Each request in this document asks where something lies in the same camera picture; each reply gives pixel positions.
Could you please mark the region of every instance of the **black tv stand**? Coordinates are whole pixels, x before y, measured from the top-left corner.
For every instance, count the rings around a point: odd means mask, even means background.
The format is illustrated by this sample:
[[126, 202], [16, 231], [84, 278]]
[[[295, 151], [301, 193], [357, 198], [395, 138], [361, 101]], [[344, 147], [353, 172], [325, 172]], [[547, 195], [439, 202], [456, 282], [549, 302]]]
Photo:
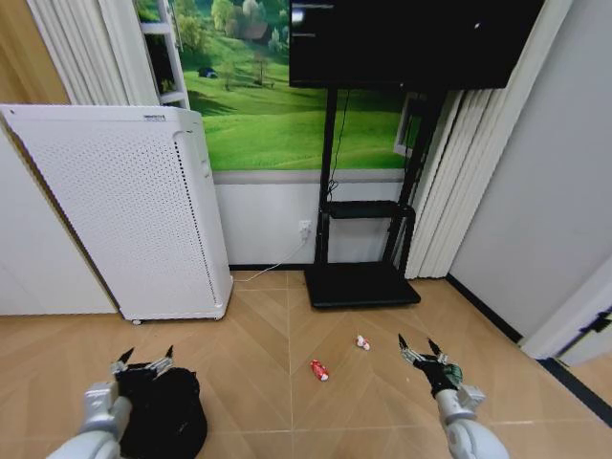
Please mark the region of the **black tv stand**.
[[[426, 93], [426, 101], [410, 104], [421, 117], [419, 134], [408, 162], [402, 191], [394, 201], [328, 201], [328, 186], [338, 105], [338, 88], [327, 89], [325, 133], [318, 196], [317, 243], [315, 263], [305, 270], [306, 286], [316, 308], [376, 307], [418, 303], [421, 298], [404, 278], [414, 231], [415, 212], [408, 203], [417, 174], [440, 116], [446, 92]], [[366, 263], [328, 263], [330, 219], [390, 218], [382, 261]], [[405, 220], [404, 242], [399, 268], [394, 265], [398, 236]]]

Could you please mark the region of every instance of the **black tv screen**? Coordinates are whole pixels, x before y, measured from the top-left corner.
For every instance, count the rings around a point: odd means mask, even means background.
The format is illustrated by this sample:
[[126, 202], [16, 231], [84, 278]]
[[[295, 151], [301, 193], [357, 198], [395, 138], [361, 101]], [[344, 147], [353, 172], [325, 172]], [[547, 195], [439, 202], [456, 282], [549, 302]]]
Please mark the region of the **black tv screen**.
[[292, 0], [290, 85], [505, 87], [542, 3]]

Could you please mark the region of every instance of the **black baseboard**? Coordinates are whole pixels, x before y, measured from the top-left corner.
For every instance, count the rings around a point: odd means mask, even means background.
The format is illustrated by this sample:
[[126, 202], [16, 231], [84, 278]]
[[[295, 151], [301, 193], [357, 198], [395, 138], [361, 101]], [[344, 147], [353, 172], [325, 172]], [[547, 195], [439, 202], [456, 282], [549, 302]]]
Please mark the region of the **black baseboard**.
[[[231, 271], [264, 271], [274, 265], [229, 265]], [[272, 268], [270, 271], [304, 271], [312, 263], [286, 263]]]
[[470, 292], [470, 289], [459, 282], [452, 274], [447, 274], [447, 281], [509, 339], [514, 342], [519, 342], [523, 338], [510, 323], [501, 318], [493, 309], [487, 306], [482, 299]]
[[584, 385], [555, 359], [546, 359], [538, 362], [591, 411], [597, 414], [602, 421], [608, 424], [609, 427], [612, 427], [612, 407], [600, 396]]

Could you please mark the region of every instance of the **wooden floor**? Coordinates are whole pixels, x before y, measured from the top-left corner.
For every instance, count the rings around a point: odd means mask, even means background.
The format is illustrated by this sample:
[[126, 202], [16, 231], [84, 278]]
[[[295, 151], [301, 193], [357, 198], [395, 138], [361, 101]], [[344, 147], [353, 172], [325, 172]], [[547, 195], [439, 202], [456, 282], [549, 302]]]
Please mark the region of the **wooden floor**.
[[584, 385], [612, 406], [612, 352], [568, 369]]
[[[202, 386], [203, 458], [448, 459], [436, 403], [401, 359], [398, 332], [424, 351], [433, 337], [461, 364], [489, 396], [481, 421], [513, 458], [610, 457], [611, 430], [446, 281], [413, 285], [423, 301], [412, 308], [322, 313], [301, 273], [273, 272], [237, 282], [218, 322], [2, 317], [0, 457], [44, 457], [76, 432], [82, 393], [108, 379], [112, 360], [131, 346], [134, 361], [156, 359], [173, 344]], [[328, 382], [311, 359], [328, 366]]]

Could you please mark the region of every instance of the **wall mural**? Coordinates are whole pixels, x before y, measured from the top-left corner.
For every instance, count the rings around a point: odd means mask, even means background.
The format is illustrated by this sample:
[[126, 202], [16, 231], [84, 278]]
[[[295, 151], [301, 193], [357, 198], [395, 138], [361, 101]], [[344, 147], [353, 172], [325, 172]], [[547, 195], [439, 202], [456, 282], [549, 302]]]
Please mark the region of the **wall mural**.
[[[141, 20], [155, 20], [155, 0], [138, 6]], [[325, 91], [289, 87], [287, 0], [175, 0], [174, 9], [189, 103], [203, 116], [212, 167], [319, 168]], [[340, 91], [337, 137], [345, 97]], [[393, 152], [403, 102], [399, 91], [351, 91], [338, 168], [403, 167]]]

